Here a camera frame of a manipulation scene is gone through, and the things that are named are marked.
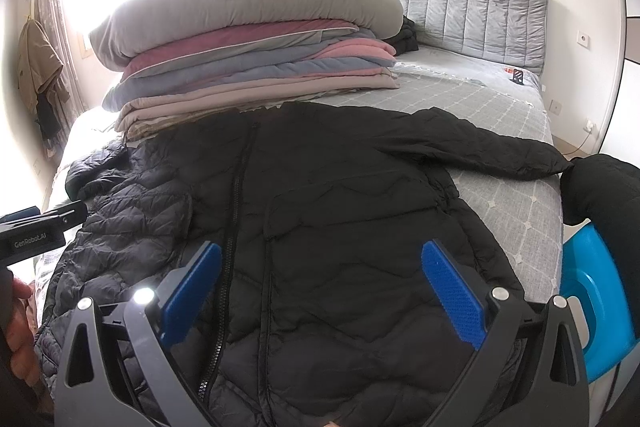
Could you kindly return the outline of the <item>person's left hand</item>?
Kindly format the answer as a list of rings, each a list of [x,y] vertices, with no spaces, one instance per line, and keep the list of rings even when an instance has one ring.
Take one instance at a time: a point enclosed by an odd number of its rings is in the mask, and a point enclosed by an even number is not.
[[[27,316],[27,301],[32,297],[32,288],[14,279],[12,291],[12,314],[6,326],[6,343],[11,350],[10,367],[15,377],[29,388],[35,388],[40,382],[40,365]]]

